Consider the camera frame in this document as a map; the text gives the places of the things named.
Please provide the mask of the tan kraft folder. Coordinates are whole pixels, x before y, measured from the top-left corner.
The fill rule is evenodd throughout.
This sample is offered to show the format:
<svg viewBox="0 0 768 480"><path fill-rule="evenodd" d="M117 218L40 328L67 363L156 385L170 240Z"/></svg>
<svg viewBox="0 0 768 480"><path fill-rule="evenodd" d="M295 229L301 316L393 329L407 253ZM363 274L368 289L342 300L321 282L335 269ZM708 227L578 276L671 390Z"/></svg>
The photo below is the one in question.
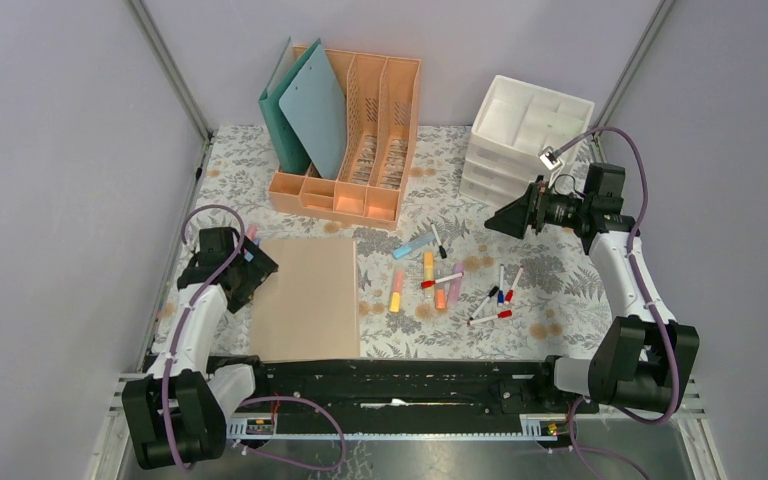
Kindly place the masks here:
<svg viewBox="0 0 768 480"><path fill-rule="evenodd" d="M262 247L278 270L251 302L249 353L265 362L358 358L355 240L270 239Z"/></svg>

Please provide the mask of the white plastic drawer unit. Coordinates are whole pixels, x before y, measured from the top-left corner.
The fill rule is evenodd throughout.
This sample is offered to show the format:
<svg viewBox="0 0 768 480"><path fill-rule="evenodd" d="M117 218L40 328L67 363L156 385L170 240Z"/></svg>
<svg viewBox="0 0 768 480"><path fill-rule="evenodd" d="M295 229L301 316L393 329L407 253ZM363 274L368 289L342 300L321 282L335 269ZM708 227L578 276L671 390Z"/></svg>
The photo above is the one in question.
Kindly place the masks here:
<svg viewBox="0 0 768 480"><path fill-rule="evenodd" d="M522 196L538 176L571 172L582 143L541 160L584 133L595 103L503 75L494 77L472 124L459 193L495 208Z"/></svg>

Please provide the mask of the green folder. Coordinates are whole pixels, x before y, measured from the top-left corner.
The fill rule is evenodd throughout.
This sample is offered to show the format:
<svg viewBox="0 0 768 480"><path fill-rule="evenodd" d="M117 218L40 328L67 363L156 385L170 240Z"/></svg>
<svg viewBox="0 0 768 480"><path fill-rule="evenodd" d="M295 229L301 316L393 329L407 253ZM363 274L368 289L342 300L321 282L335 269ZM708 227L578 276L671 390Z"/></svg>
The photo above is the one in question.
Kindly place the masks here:
<svg viewBox="0 0 768 480"><path fill-rule="evenodd" d="M287 87L301 70L313 51L321 45L315 40L299 58L295 56L292 38L289 37L276 66L261 93L258 104L283 173L302 175L307 172L311 160L298 136L280 108L279 101Z"/></svg>

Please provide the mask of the light blue folder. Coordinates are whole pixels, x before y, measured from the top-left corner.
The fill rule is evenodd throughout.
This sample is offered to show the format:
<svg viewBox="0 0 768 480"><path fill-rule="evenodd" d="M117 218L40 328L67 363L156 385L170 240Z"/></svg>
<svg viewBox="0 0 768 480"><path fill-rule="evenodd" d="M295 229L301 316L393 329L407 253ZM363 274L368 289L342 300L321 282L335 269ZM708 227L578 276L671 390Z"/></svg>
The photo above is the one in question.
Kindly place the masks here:
<svg viewBox="0 0 768 480"><path fill-rule="evenodd" d="M279 107L319 175L335 180L347 148L346 97L320 42L304 56Z"/></svg>

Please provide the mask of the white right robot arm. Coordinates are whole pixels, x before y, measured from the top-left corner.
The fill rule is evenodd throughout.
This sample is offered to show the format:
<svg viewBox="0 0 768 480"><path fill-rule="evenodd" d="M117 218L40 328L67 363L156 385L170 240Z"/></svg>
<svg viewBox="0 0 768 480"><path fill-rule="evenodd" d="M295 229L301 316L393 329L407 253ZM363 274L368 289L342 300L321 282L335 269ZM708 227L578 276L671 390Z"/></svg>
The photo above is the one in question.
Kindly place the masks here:
<svg viewBox="0 0 768 480"><path fill-rule="evenodd" d="M695 328L679 324L660 299L642 255L639 228L622 214L623 168L589 167L583 194L553 192L538 177L518 199L497 210L486 228L522 239L547 225L572 229L602 282L613 316L589 359L550 356L548 374L533 386L535 402L557 412L573 394L624 412L678 410L696 359Z"/></svg>

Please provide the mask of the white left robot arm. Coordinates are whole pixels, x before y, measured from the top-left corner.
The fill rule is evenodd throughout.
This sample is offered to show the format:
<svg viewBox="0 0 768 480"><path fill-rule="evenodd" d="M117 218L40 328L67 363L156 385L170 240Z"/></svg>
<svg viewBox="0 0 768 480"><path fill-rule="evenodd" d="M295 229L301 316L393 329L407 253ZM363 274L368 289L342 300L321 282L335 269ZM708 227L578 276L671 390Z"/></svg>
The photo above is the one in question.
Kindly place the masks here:
<svg viewBox="0 0 768 480"><path fill-rule="evenodd" d="M161 352L144 377L127 382L122 406L138 465L144 470L219 458L227 423L240 404L256 411L270 385L241 362L210 372L220 319L235 313L278 269L258 245L233 227L204 229L177 280L182 301Z"/></svg>

